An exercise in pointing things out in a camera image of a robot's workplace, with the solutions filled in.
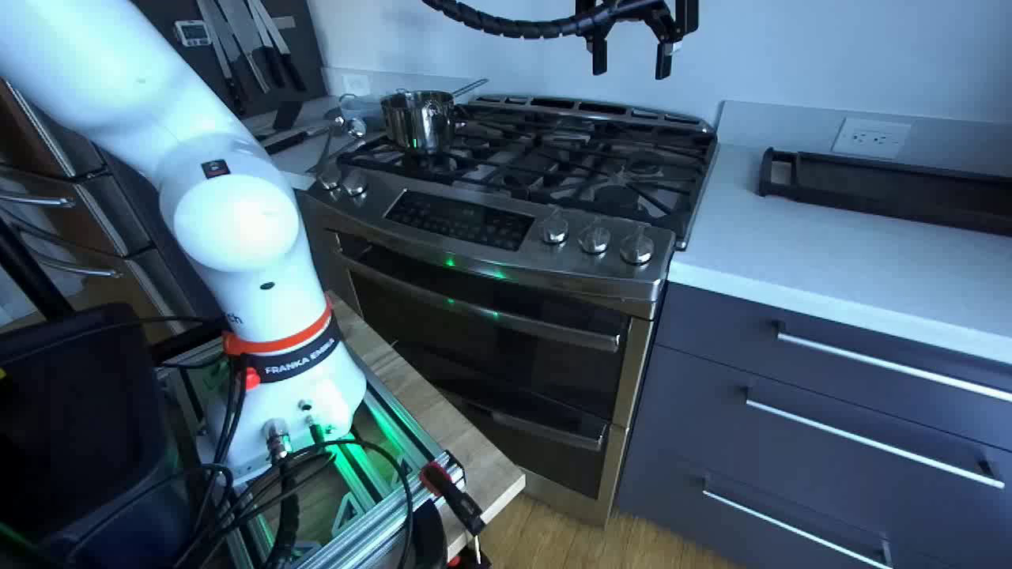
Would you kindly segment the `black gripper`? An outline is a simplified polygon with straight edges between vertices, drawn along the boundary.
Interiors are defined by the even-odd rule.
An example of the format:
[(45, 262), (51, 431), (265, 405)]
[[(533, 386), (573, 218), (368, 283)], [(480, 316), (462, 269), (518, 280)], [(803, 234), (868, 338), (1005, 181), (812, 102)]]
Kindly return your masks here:
[[(673, 70), (676, 38), (668, 31), (697, 31), (698, 27), (698, 0), (576, 0), (576, 17), (591, 25), (612, 25), (622, 18), (644, 23), (653, 33), (653, 80), (668, 80)], [(588, 33), (591, 74), (607, 72), (607, 31), (593, 27)]]

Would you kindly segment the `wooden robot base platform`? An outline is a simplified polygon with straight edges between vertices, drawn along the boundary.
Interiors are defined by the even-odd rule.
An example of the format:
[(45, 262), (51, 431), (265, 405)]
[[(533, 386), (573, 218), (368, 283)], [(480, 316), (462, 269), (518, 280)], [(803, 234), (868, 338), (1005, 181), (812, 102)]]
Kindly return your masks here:
[(510, 505), (525, 489), (525, 472), (505, 458), (437, 386), (414, 370), (374, 325), (334, 297), (338, 327), (357, 364), (388, 392), (388, 398), (462, 465), (465, 494), (480, 505), (485, 530), (469, 534), (448, 505), (439, 505), (445, 555), (478, 550), (491, 569), (505, 569), (496, 530)]

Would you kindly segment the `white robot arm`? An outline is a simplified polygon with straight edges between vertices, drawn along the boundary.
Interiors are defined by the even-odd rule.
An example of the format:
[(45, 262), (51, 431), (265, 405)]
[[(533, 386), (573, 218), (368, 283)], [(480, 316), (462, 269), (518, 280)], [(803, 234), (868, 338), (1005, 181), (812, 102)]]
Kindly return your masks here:
[(222, 461), (258, 473), (274, 431), (346, 432), (368, 375), (318, 283), (296, 191), (157, 27), (128, 0), (0, 0), (0, 74), (157, 188), (244, 379), (244, 406), (218, 418)]

